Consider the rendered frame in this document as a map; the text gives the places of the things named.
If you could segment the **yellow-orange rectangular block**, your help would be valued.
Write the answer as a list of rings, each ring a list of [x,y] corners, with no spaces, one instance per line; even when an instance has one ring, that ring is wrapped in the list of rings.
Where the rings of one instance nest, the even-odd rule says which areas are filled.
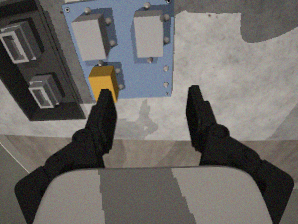
[[[93,67],[88,76],[96,102],[101,89],[112,91],[114,102],[117,103],[119,88],[117,84],[114,66]]]

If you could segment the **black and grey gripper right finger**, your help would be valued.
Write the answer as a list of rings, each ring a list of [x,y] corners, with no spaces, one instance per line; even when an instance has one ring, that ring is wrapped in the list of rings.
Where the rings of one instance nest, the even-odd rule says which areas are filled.
[[[217,124],[199,85],[188,88],[186,119],[192,147],[201,153],[199,166],[227,164],[247,172],[262,193],[272,223],[279,224],[294,187],[293,178],[265,159],[261,160],[257,152],[232,138],[227,127]]]

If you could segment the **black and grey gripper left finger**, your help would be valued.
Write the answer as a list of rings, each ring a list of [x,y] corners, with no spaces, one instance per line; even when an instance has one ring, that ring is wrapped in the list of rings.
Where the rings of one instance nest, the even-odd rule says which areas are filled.
[[[76,131],[72,142],[51,155],[44,166],[38,167],[15,185],[14,192],[27,224],[33,224],[42,197],[54,177],[71,170],[105,168],[102,156],[112,149],[116,122],[117,111],[112,92],[101,89],[85,128]]]

